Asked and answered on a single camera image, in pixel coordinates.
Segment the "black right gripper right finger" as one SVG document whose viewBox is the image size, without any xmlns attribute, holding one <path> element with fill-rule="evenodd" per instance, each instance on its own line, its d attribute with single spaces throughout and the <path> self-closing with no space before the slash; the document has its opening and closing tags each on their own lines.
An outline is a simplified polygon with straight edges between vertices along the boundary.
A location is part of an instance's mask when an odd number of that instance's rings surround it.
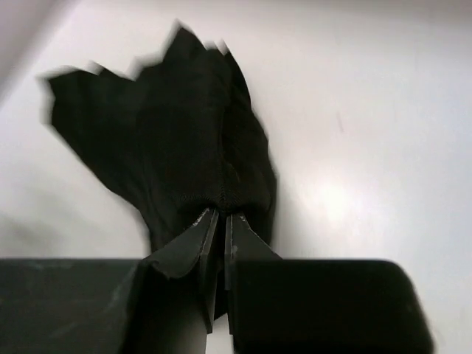
<svg viewBox="0 0 472 354">
<path fill-rule="evenodd" d="M 236 353 L 432 353 L 414 286 L 386 260 L 284 259 L 242 215 L 226 220 Z"/>
</svg>

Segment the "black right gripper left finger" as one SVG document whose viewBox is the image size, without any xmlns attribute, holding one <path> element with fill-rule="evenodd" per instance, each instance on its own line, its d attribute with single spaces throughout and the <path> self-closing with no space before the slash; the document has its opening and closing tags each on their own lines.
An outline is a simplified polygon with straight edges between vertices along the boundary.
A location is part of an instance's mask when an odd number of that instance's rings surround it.
<svg viewBox="0 0 472 354">
<path fill-rule="evenodd" d="M 3 259 L 3 353 L 204 353 L 218 214 L 135 259 Z"/>
</svg>

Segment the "black pleated skirt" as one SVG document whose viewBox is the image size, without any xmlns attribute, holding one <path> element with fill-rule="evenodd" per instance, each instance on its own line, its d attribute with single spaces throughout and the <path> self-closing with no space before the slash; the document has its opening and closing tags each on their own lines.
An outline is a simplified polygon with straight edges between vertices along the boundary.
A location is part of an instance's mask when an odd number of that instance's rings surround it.
<svg viewBox="0 0 472 354">
<path fill-rule="evenodd" d="M 267 243 L 277 207 L 268 137 L 229 51 L 178 25 L 134 79 L 104 67 L 48 74 L 49 124 L 110 191 L 141 214 L 152 250 L 205 209 L 241 212 Z"/>
</svg>

